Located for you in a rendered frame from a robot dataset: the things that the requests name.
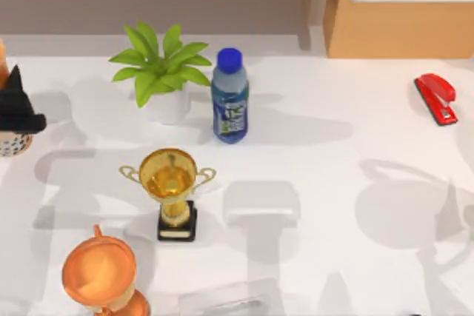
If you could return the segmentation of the blue bottle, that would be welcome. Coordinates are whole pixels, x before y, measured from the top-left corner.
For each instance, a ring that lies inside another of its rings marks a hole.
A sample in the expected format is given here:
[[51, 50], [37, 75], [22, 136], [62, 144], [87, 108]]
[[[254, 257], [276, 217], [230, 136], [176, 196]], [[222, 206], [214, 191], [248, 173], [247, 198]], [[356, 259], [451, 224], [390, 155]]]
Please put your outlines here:
[[220, 141], [235, 144], [247, 134], [249, 94], [241, 51], [233, 47], [219, 50], [211, 80], [211, 98], [213, 133]]

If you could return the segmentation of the gold trophy with black base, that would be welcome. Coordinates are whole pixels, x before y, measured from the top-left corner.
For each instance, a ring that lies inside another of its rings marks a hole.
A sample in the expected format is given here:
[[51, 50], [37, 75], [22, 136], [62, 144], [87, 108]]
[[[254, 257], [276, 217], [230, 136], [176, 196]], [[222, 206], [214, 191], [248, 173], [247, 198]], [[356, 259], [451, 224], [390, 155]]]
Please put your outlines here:
[[216, 177], [213, 168], [199, 169], [194, 158], [177, 148], [151, 152], [138, 169], [123, 165], [118, 171], [142, 186], [160, 204], [159, 241], [192, 242], [196, 237], [198, 210], [190, 196]]

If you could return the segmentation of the potted green plant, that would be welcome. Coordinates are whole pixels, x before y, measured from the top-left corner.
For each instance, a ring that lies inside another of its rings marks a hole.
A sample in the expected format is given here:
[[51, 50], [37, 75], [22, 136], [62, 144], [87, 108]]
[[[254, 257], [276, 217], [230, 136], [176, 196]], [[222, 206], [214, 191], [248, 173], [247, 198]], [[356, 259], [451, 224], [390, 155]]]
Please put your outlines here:
[[201, 52], [209, 46], [202, 41], [184, 43], [181, 25], [173, 24], [159, 38], [143, 21], [124, 26], [131, 47], [111, 56], [108, 61], [122, 66], [113, 82], [132, 80], [133, 97], [152, 121], [171, 125], [180, 122], [190, 110], [188, 84], [210, 86], [202, 72], [212, 62]]

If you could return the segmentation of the copper trophy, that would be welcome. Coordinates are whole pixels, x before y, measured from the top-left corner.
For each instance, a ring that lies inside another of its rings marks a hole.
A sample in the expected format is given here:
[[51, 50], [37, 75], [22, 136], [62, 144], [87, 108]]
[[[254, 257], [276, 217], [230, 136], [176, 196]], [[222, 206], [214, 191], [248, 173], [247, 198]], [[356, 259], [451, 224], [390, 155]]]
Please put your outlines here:
[[136, 256], [123, 240], [94, 236], [67, 256], [62, 268], [65, 292], [93, 316], [150, 316], [146, 297], [136, 288]]

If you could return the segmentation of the wooden cupboard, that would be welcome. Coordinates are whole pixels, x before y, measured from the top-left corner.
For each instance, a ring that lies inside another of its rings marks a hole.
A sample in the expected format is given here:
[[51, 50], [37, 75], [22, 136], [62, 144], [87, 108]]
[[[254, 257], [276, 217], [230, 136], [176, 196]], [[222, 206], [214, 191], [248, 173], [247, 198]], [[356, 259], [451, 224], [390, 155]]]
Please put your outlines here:
[[474, 4], [364, 4], [327, 0], [330, 58], [471, 58]]

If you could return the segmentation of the red stapler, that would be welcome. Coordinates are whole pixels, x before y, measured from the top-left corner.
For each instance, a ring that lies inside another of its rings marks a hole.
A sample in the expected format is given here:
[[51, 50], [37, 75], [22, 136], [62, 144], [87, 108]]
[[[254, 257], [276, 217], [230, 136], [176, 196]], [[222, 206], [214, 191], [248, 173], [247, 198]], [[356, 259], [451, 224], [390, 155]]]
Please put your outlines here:
[[458, 122], [450, 107], [456, 99], [456, 91], [451, 83], [434, 73], [420, 75], [413, 82], [437, 125], [442, 127]]

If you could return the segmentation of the spotted white cup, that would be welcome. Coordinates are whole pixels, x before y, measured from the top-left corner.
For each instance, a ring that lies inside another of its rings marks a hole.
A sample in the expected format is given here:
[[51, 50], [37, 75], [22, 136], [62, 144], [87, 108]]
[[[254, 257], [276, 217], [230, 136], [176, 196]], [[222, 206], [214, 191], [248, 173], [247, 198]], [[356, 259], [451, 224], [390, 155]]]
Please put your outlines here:
[[26, 151], [33, 134], [0, 131], [0, 157], [13, 157]]

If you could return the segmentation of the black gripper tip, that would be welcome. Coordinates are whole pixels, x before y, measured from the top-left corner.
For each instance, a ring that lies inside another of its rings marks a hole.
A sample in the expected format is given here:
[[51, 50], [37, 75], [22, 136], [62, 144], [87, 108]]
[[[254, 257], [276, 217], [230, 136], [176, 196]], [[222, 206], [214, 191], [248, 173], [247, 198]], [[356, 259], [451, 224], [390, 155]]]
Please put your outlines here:
[[19, 66], [16, 65], [0, 89], [0, 132], [37, 134], [47, 126], [44, 114], [35, 113], [24, 91]]

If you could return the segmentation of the orange object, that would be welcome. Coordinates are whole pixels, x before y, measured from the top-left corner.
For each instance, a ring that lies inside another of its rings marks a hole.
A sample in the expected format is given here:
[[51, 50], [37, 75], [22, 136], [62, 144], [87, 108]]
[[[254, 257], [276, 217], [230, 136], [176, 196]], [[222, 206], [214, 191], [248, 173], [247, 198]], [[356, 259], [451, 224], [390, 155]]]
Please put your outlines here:
[[9, 74], [10, 74], [10, 71], [8, 70], [8, 67], [7, 67], [5, 45], [0, 39], [0, 90], [4, 88]]

